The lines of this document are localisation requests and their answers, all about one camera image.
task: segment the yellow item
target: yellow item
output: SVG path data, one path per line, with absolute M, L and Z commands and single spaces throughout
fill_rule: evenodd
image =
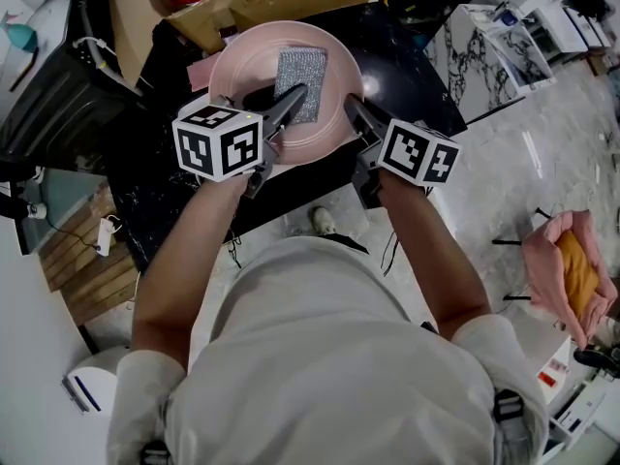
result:
M 599 286 L 599 275 L 590 265 L 583 248 L 572 231 L 564 231 L 555 245 L 562 253 L 564 263 L 564 288 L 569 305 L 579 318 L 592 293 Z

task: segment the hand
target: hand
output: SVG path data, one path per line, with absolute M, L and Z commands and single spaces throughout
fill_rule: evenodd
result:
M 396 195 L 402 194 L 403 192 L 418 193 L 413 190 L 420 190 L 423 195 L 425 194 L 424 188 L 406 181 L 390 170 L 379 169 L 379 182 L 381 182 L 381 186 L 383 188 L 383 190 L 380 191 L 380 194 Z
M 239 201 L 247 188 L 250 175 L 251 174 L 235 175 L 222 182 L 205 180 L 197 194 L 208 194 L 211 199 L 232 197 Z

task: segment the white t-shirt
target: white t-shirt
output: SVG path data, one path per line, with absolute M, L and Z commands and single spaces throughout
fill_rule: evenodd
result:
M 524 400 L 532 460 L 546 441 L 508 320 L 478 317 L 450 343 L 407 320 L 366 255 L 326 239 L 285 239 L 250 263 L 214 335 L 187 377 L 155 352 L 120 362 L 110 465 L 158 438 L 175 465 L 499 463 L 504 388 Z

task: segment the pink plate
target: pink plate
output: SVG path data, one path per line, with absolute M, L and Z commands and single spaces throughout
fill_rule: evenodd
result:
M 213 68 L 209 93 L 211 98 L 237 98 L 273 84 L 282 47 L 327 50 L 318 121 L 291 126 L 280 139 L 274 140 L 280 149 L 280 164 L 309 164 L 329 155 L 354 133 L 342 107 L 345 97 L 354 93 L 363 99 L 361 73 L 355 59 L 329 33 L 292 20 L 253 27 L 224 49 Z

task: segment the black marble countertop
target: black marble countertop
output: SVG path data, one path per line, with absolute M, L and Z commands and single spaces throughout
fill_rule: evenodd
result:
M 338 38 L 356 59 L 366 98 L 406 121 L 424 120 L 447 136 L 466 125 L 414 34 L 389 15 L 383 4 L 367 4 L 314 15 L 305 22 Z M 127 244 L 144 271 L 198 188 L 193 174 L 176 162 L 170 120 L 139 110 L 110 127 L 107 143 L 109 186 Z M 247 233 L 351 181 L 363 141 L 350 142 L 318 162 L 267 181 L 254 200 L 242 199 L 232 230 Z

